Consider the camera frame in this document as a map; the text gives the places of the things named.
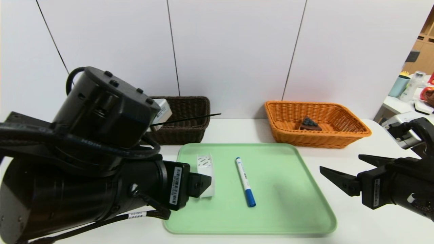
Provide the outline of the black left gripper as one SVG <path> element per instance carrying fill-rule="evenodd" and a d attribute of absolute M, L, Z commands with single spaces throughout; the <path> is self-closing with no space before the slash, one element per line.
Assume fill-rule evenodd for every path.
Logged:
<path fill-rule="evenodd" d="M 186 205 L 189 197 L 199 198 L 212 183 L 211 176 L 189 171 L 188 164 L 165 160 L 128 163 L 124 166 L 124 182 L 128 189 L 136 184 L 135 191 L 177 211 Z"/>

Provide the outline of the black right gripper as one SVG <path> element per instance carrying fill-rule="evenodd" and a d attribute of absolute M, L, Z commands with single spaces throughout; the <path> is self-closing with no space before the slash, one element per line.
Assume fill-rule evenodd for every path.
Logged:
<path fill-rule="evenodd" d="M 352 176 L 319 167 L 320 173 L 350 197 L 362 196 L 362 204 L 377 209 L 394 204 L 433 220 L 433 157 L 388 158 L 359 154 L 375 168 Z"/>

